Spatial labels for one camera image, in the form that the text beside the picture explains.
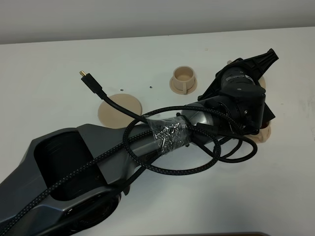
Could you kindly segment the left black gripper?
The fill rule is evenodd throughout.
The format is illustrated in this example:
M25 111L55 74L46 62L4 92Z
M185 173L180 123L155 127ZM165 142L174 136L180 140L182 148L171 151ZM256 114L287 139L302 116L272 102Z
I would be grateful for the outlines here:
M266 90L259 79L278 59L273 49L248 59L237 58L216 73L197 101L223 105L244 134L258 134L263 124L275 118L265 103Z

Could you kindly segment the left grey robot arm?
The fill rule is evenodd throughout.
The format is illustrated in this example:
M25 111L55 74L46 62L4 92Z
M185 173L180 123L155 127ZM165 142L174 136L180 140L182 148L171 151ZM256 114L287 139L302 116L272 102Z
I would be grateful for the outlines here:
M109 217L145 171L169 176L240 163L257 153L250 135L275 116L259 83L274 50L220 70L195 103L144 115L118 105L91 74L82 81L131 122L123 129L85 124L32 140L0 185L3 236L70 236Z

